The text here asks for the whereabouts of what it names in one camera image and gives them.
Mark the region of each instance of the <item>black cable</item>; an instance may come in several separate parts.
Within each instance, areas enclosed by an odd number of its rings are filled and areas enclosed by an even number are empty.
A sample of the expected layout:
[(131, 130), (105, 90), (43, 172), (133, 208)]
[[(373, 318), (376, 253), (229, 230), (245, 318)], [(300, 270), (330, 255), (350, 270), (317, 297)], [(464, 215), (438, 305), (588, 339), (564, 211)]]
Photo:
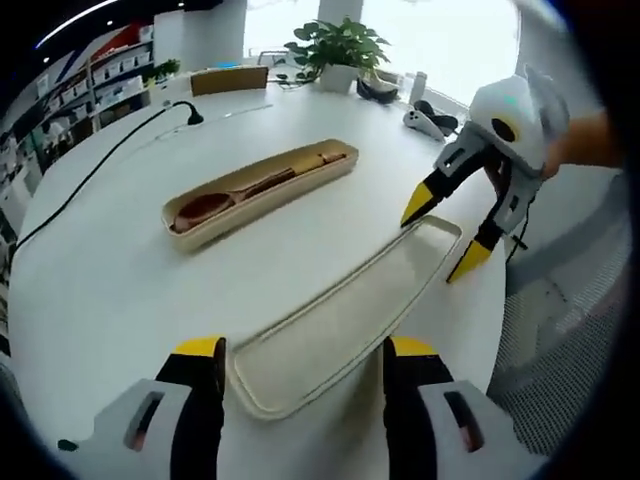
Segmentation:
[[(202, 115), (200, 115), (198, 113), (198, 111), (196, 110), (196, 108), (193, 106), (193, 104), (189, 103), (189, 102), (185, 102), (185, 101), (179, 101), (176, 102), (172, 105), (172, 107), (178, 106), (178, 105), (186, 105), (191, 109), (191, 116), (189, 117), (189, 120), (187, 121), (188, 125), (197, 125), (199, 123), (203, 122), (203, 117)], [(13, 253), (10, 256), (10, 262), (11, 260), (13, 260), (16, 252), (20, 249), (20, 247), (22, 245), (24, 245), (25, 243), (27, 243), (29, 240), (31, 240), (38, 232), (40, 232), (43, 228), (45, 228), (47, 225), (49, 225), (51, 222), (53, 222), (56, 218), (58, 218), (58, 216), (64, 211), (65, 208), (67, 208), (67, 206), (71, 203), (71, 201), (76, 197), (76, 195), (78, 195), (78, 193), (80, 192), (80, 190), (82, 190), (82, 187), (84, 187), (87, 182), (89, 180), (91, 180), (91, 178), (96, 174), (96, 172), (100, 169), (100, 167), (102, 167), (102, 165), (104, 165), (104, 163), (109, 159), (109, 157), (111, 157), (111, 155), (114, 154), (114, 152), (120, 148), (122, 146), (123, 143), (125, 143), (127, 140), (129, 140), (133, 135), (135, 135), (140, 129), (142, 129), (143, 127), (145, 127), (146, 125), (148, 125), (149, 123), (151, 123), (153, 120), (155, 120), (156, 118), (158, 118), (160, 115), (162, 115), (163, 113), (167, 112), (168, 110), (170, 110), (170, 108), (165, 108), (163, 110), (160, 110), (157, 113), (154, 113), (153, 115), (151, 115), (149, 118), (147, 118), (144, 122), (142, 122), (140, 125), (138, 125), (136, 128), (134, 128), (133, 130), (131, 130), (122, 140), (120, 140), (111, 150), (109, 150), (109, 153), (107, 153), (102, 160), (100, 160), (98, 162), (98, 164), (93, 168), (93, 170), (91, 170), (91, 172), (82, 180), (82, 182), (80, 182), (80, 184), (76, 187), (76, 189), (71, 193), (71, 195), (69, 196), (69, 198), (67, 198), (67, 200), (55, 211), (53, 212), (44, 222), (42, 222), (38, 227), (36, 227), (35, 230), (33, 230), (29, 235), (27, 235), (26, 237), (24, 237), (21, 241), (19, 241), (16, 246), (15, 246), (15, 250), (13, 251)]]
[(516, 244), (513, 247), (513, 250), (511, 250), (511, 253), (507, 257), (507, 264), (511, 261), (513, 256), (516, 254), (516, 251), (518, 250), (518, 247), (522, 244), (522, 239), (524, 238), (524, 234), (527, 233), (527, 227), (529, 226), (529, 209), (531, 208), (531, 203), (529, 203), (529, 205), (527, 205), (527, 214), (525, 215), (524, 226), (522, 227), (522, 232), (520, 232), (520, 237), (518, 237), (518, 241), (516, 242)]

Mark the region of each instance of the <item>wooden spoon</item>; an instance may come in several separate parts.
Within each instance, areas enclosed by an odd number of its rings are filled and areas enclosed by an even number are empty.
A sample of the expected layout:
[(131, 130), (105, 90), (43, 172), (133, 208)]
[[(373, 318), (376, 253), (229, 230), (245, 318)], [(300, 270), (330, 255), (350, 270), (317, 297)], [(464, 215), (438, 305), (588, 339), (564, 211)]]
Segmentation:
[(172, 228), (177, 233), (184, 233), (211, 217), (267, 190), (288, 182), (299, 175), (320, 168), (326, 164), (346, 157), (344, 153), (319, 153), (304, 159), (297, 165), (260, 180), (240, 190), (210, 193), (201, 195), (182, 207), (174, 219)]

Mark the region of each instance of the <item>beige tray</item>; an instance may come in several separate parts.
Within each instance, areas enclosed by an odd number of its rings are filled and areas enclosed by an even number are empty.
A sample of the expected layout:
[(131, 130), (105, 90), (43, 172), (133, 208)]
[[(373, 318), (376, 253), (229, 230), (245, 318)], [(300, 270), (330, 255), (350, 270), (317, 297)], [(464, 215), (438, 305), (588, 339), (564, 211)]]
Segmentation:
[(226, 373), (247, 411), (285, 418), (346, 377), (432, 282), (444, 282), (437, 274), (451, 268), (461, 236), (457, 225), (426, 216), (302, 308), (235, 345)]
[[(180, 209), (200, 195), (241, 189), (269, 175), (292, 167), (301, 159), (327, 152), (344, 152), (347, 157), (245, 200), (185, 233), (177, 233), (171, 229)], [(167, 233), (171, 236), (174, 247), (182, 252), (189, 252), (234, 228), (250, 223), (331, 180), (346, 175), (353, 169), (357, 160), (358, 150), (340, 140), (329, 139), (297, 148), (236, 170), (173, 198), (164, 205), (162, 220)]]

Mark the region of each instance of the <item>round table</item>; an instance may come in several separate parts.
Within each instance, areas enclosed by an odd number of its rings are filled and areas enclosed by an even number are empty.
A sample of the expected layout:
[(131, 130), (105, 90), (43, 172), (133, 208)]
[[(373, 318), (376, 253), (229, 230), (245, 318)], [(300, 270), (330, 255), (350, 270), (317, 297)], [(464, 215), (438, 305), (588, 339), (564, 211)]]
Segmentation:
[[(402, 108), (310, 88), (193, 101), (204, 124), (172, 133), (188, 116), (175, 108), (145, 127), (15, 258), (9, 292), (15, 373), (47, 445), (88, 438), (94, 416), (137, 380), (154, 378), (183, 341), (212, 334), (231, 343), (246, 339), (364, 263), (398, 234), (410, 194), (442, 148), (404, 127)], [(29, 205), (21, 237), (158, 108), (110, 125), (60, 159)], [(332, 137), (360, 150), (350, 175), (195, 255), (172, 248), (160, 221), (168, 199)], [(494, 202), (480, 172), (434, 212), (462, 227), (456, 255)], [(483, 391), (502, 327), (504, 263), (499, 244), (484, 266), (454, 285), (442, 272), (398, 330), (433, 345), (456, 379)], [(377, 372), (367, 369), (279, 422), (250, 418), (227, 389), (220, 478), (386, 479), (382, 392)]]

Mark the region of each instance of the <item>window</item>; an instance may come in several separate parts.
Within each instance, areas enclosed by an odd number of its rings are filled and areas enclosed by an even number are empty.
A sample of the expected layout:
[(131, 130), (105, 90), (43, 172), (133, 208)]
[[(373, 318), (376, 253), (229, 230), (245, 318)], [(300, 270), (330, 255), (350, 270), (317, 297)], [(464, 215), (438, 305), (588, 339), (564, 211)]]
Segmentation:
[(515, 72), (519, 15), (511, 0), (365, 0), (362, 23), (387, 39), (397, 73), (469, 105), (476, 90)]
[(320, 0), (248, 0), (244, 56), (283, 49), (285, 43), (295, 40), (295, 28), (318, 18), (319, 8)]

